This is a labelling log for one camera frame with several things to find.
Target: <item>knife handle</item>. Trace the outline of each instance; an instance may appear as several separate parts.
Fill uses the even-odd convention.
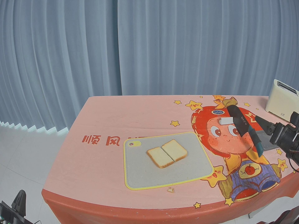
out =
[[[257,150],[258,156],[261,157],[264,152],[262,142],[261,142],[260,138],[258,137],[258,135],[256,134],[255,129],[252,128],[251,125],[249,126],[248,133],[249,133],[251,140]]]

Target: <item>white floor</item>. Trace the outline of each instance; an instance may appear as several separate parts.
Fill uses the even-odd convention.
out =
[[[27,194],[26,219],[35,223],[60,224],[49,206],[43,201],[41,191],[52,163],[68,133],[55,128],[46,131],[35,127],[0,124],[0,201],[11,205],[18,192]],[[275,200],[260,213],[249,219],[248,215],[224,222],[225,224],[256,224],[275,221],[282,212],[299,206],[299,192],[292,199]]]

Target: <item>cartoon girl face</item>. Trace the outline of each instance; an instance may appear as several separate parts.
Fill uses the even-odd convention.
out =
[[[215,117],[207,122],[208,141],[211,147],[222,153],[241,154],[254,146],[249,133],[241,137],[234,124],[220,125],[220,119]]]

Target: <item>toaster slot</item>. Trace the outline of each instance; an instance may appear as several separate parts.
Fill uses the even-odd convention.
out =
[[[288,86],[288,85],[286,85],[286,84],[284,84],[284,83],[282,83],[282,82],[280,82],[280,81],[277,81],[277,85],[278,85],[279,87],[285,89],[286,91],[292,93],[293,95],[298,96],[298,95],[297,95],[297,91],[296,91],[295,89],[293,89],[292,87],[290,87],[290,86]]]

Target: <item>bread crumb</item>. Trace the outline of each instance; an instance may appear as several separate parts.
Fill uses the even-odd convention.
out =
[[[173,189],[173,188],[168,188],[168,189],[167,189],[167,192],[174,193],[174,189]]]

